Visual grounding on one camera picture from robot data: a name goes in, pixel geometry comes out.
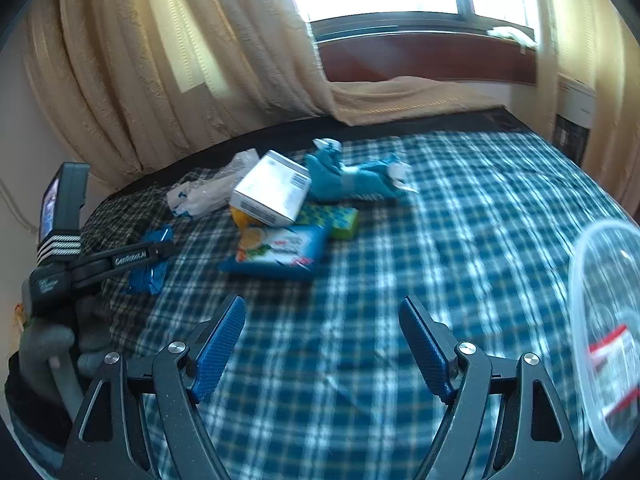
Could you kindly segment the grey gloved left hand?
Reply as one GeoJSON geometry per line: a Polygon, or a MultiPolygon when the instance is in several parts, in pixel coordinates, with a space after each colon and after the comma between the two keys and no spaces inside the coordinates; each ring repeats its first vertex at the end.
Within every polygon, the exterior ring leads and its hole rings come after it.
{"type": "Polygon", "coordinates": [[[99,297],[76,304],[78,329],[34,318],[21,334],[20,372],[32,390],[70,417],[79,411],[84,393],[79,379],[93,378],[112,350],[110,314],[99,297]]]}

